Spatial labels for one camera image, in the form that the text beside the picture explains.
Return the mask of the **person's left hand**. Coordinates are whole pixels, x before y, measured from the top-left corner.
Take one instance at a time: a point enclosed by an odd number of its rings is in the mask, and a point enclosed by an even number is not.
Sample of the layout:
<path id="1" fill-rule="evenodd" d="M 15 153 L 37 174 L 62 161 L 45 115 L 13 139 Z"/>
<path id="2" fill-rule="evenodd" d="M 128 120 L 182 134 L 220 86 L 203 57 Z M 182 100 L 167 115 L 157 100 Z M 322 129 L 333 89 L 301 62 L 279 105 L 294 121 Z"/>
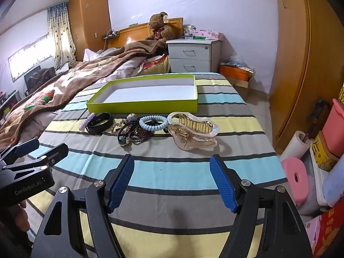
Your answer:
<path id="1" fill-rule="evenodd" d="M 28 215 L 25 211 L 25 208 L 27 207 L 26 201 L 21 201 L 18 205 L 18 211 L 15 215 L 15 223 L 17 227 L 23 231 L 27 232 L 30 229 L 30 224 L 28 221 Z"/>

